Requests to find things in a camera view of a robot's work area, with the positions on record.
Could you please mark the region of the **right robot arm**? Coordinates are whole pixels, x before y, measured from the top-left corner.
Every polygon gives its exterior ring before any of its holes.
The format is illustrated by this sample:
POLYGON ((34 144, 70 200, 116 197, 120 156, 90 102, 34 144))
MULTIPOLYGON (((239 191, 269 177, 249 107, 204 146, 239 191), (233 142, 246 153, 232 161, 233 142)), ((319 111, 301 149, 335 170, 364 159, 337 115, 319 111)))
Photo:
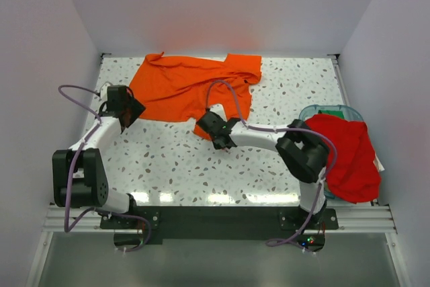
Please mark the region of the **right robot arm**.
POLYGON ((323 181, 337 158, 334 144, 299 119, 286 126, 249 124, 240 118, 224 120, 208 110, 196 123, 209 135, 215 149, 254 147, 279 154, 288 171, 300 182, 301 224, 309 229, 323 221, 327 202, 323 181))

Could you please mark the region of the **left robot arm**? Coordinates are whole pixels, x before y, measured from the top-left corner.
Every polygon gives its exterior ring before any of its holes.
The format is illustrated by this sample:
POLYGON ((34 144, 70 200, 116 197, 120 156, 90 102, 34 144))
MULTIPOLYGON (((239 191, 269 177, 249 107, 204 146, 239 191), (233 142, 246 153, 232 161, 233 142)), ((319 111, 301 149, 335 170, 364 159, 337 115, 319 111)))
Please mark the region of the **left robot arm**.
POLYGON ((113 190, 103 165, 110 145, 145 111, 126 85, 106 83, 94 94, 101 99, 95 120, 83 138, 52 156, 54 203, 62 208, 94 208, 115 212, 124 228, 134 227, 139 211, 132 197, 113 190))

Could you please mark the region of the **orange t shirt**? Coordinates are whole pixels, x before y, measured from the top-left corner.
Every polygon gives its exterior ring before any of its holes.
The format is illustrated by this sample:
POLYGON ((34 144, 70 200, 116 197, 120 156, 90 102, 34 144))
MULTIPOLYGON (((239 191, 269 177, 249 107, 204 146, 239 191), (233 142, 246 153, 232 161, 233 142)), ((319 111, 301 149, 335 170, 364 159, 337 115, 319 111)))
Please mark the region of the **orange t shirt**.
POLYGON ((146 55, 130 88, 145 106, 142 119, 186 122, 200 119, 207 106, 221 104, 227 118, 239 114, 230 87, 236 93, 241 116, 249 117, 249 87, 262 78, 261 57, 228 54, 224 61, 189 56, 146 55))

